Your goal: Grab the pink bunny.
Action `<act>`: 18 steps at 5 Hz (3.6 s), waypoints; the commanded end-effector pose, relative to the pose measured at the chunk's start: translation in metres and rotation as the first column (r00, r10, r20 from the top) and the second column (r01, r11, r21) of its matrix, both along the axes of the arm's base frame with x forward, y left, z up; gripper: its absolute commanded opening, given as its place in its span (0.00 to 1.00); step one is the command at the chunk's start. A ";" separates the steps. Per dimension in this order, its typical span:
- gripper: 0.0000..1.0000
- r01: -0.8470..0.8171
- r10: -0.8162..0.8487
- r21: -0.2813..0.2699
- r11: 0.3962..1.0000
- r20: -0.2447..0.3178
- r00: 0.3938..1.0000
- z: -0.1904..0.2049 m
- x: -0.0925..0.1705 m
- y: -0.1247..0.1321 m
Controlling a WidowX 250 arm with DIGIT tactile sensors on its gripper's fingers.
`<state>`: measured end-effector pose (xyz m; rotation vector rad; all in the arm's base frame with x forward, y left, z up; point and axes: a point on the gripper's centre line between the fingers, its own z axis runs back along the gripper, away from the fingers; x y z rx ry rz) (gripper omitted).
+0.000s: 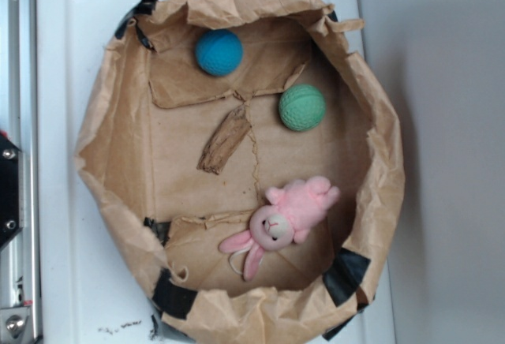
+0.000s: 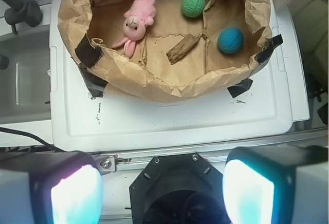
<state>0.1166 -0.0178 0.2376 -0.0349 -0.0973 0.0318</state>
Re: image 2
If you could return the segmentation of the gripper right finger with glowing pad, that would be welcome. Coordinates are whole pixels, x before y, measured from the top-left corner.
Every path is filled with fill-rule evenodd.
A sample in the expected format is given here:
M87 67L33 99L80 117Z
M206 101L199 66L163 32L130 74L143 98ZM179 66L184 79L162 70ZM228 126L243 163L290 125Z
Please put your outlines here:
M328 148L236 147L223 198L232 223L328 223Z

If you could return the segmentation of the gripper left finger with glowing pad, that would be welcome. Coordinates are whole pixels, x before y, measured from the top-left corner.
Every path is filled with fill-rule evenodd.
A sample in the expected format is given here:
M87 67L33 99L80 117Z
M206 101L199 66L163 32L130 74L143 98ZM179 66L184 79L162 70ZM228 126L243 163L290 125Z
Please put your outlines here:
M2 153L1 223L98 223L102 176L87 153Z

